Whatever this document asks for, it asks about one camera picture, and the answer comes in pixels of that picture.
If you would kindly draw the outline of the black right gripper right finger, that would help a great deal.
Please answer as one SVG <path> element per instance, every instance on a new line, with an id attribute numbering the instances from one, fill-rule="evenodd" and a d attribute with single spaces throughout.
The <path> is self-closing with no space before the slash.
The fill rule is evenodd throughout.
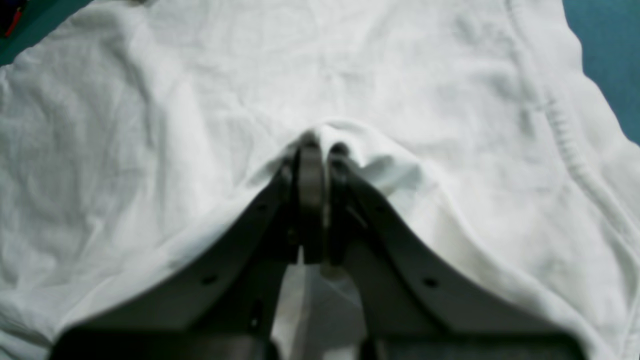
<path id="1" fill-rule="evenodd" d="M 566 330 L 483 289 L 423 244 L 357 175 L 345 145 L 332 146 L 327 174 L 327 257 L 361 299 L 359 359 L 585 359 Z"/>

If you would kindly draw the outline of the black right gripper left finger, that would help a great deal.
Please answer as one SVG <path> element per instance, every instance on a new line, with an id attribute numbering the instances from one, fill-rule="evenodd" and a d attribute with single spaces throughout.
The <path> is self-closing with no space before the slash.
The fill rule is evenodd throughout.
<path id="1" fill-rule="evenodd" d="M 323 256 L 322 151 L 286 155 L 218 241 L 153 288 L 67 330 L 52 360 L 279 360 L 271 340 L 298 251 Z"/>

